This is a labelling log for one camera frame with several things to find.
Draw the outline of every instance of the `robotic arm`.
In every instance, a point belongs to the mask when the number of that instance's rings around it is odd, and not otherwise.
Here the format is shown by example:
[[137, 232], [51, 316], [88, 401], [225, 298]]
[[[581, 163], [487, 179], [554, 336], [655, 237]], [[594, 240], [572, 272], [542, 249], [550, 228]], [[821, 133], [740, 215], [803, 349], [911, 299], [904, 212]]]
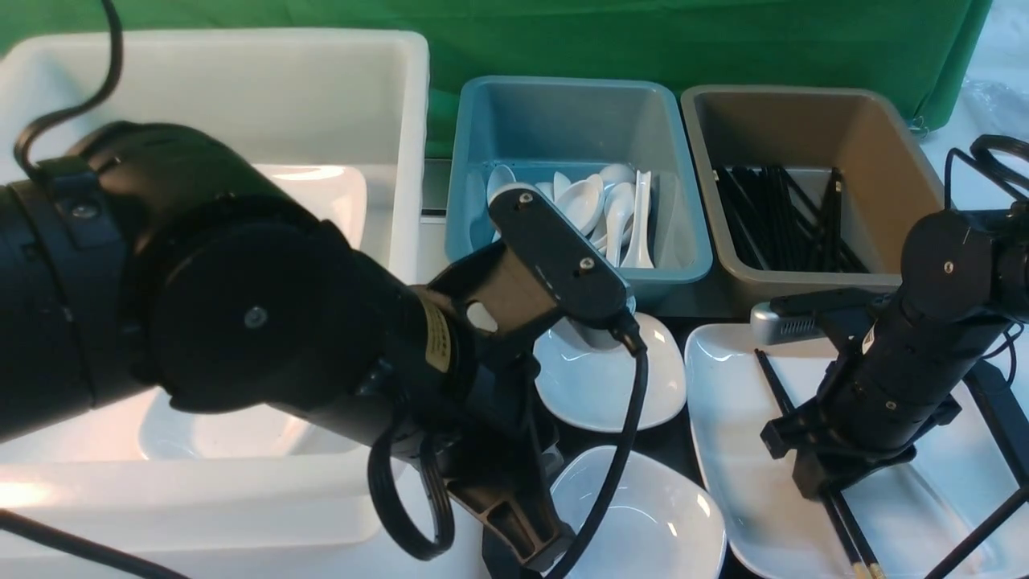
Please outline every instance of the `robotic arm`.
[[[120, 25], [103, 4], [112, 33], [104, 86], [30, 124], [15, 146], [30, 179], [0, 186], [0, 332], [11, 338], [0, 350], [0, 442], [155, 385], [184, 412], [270, 404], [371, 447], [369, 495], [413, 556], [450, 547], [454, 499], [527, 569], [564, 554], [547, 575], [564, 577], [607, 510], [642, 411], [646, 349], [626, 282], [527, 189], [490, 206], [502, 242], [410, 287], [187, 126], [114, 122], [32, 164], [42, 131], [117, 83]], [[469, 322], [473, 304], [495, 329]], [[609, 331], [637, 361], [626, 431], [577, 536], [544, 480], [540, 448], [556, 430], [533, 409], [532, 347], [562, 318]], [[404, 511], [391, 458], [421, 473], [434, 539]], [[57, 540], [9, 512], [0, 529], [108, 565], [133, 558], [100, 556], [103, 547]]]

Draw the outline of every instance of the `white rectangular plate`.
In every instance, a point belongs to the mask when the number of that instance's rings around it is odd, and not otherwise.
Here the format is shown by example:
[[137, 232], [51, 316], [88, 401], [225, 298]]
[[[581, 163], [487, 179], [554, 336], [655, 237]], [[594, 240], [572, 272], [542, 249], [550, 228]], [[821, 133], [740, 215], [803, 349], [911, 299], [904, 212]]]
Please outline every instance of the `white rectangular plate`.
[[[747, 325], [706, 326], [686, 342], [684, 360], [697, 459], [708, 491], [725, 515], [736, 556], [768, 578], [849, 577], [824, 509], [801, 497], [791, 478], [793, 453], [773, 461], [760, 440], [780, 417], [753, 355]], [[765, 349], [790, 399], [815, 394], [836, 358], [828, 340]], [[1029, 360], [1029, 348], [1020, 345]], [[1007, 357], [997, 359], [1006, 372]], [[1029, 376], [1016, 394], [1029, 408]], [[964, 386], [954, 390], [962, 411], [926, 435], [911, 465], [880, 471], [846, 491], [890, 579], [921, 578], [1016, 491], [1014, 477]], [[1014, 579], [1029, 575], [1029, 506], [950, 575], [950, 579]]]

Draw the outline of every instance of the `tray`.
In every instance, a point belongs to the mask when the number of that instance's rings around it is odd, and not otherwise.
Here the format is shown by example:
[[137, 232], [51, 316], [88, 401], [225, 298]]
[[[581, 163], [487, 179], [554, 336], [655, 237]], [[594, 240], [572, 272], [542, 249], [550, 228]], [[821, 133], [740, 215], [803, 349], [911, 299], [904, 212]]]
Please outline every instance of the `tray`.
[[[250, 162], [355, 167], [367, 186], [361, 250], [415, 281], [428, 94], [424, 38], [268, 29], [129, 32], [125, 42], [125, 71], [112, 98], [43, 135], [35, 158], [63, 154], [93, 130], [127, 119], [194, 126]], [[0, 141], [13, 143], [33, 118], [82, 102], [100, 84], [108, 50], [106, 33], [39, 37], [14, 47], [0, 62]], [[21, 178], [9, 152], [0, 154], [0, 183]], [[131, 552], [352, 544], [380, 529], [367, 497], [366, 447], [312, 429], [289, 445], [226, 453], [221, 439], [193, 440], [177, 431], [173, 443], [217, 447], [219, 457], [232, 458], [148, 457], [140, 425], [156, 394], [0, 446], [0, 508]], [[239, 417], [201, 423], [239, 434]], [[241, 439], [255, 443], [235, 440]], [[37, 556], [59, 555], [0, 535], [0, 576], [16, 576], [5, 571], [7, 560]]]
[[[1020, 358], [1029, 359], [1029, 348], [1020, 347]], [[715, 325], [695, 331], [683, 355], [697, 458], [725, 514], [730, 546], [764, 577], [852, 577], [825, 511], [793, 485], [793, 454], [773, 461], [758, 436], [780, 414], [755, 348], [748, 326]], [[765, 350], [796, 404], [815, 394], [836, 358], [825, 339]], [[1006, 371], [1006, 356], [997, 364]], [[1029, 408], [1029, 378], [1017, 379], [1014, 388]], [[961, 414], [920, 441], [911, 465], [881, 471], [844, 492], [891, 579], [924, 577], [1017, 488], [967, 390], [959, 386], [954, 397]], [[1027, 533], [1029, 509], [1023, 508], [950, 579], [1029, 575]]]

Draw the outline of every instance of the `blue plastic bin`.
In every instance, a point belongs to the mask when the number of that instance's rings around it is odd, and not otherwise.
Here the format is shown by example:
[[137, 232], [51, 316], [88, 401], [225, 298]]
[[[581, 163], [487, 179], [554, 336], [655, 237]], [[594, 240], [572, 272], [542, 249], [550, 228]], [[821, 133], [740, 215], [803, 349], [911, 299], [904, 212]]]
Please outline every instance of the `blue plastic bin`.
[[465, 84], [447, 203], [451, 260], [492, 240], [486, 182], [501, 162], [530, 183], [551, 180], [555, 171], [575, 181], [610, 162], [651, 171], [654, 268], [619, 270], [648, 312], [697, 314], [660, 307], [683, 302], [670, 298], [707, 275], [712, 262], [689, 147], [670, 91], [652, 82], [532, 76], [486, 76]]

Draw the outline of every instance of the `screw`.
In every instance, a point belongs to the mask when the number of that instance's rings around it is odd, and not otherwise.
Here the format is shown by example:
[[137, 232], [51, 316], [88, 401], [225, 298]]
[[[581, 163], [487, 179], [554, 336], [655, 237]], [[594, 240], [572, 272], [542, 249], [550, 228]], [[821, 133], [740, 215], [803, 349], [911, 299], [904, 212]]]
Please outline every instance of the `screw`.
[[260, 306], [254, 306], [243, 316], [243, 325], [247, 330], [256, 330], [268, 322], [268, 313]]
[[92, 202], [79, 203], [71, 208], [71, 216], [78, 219], [92, 219], [100, 214], [100, 207]]

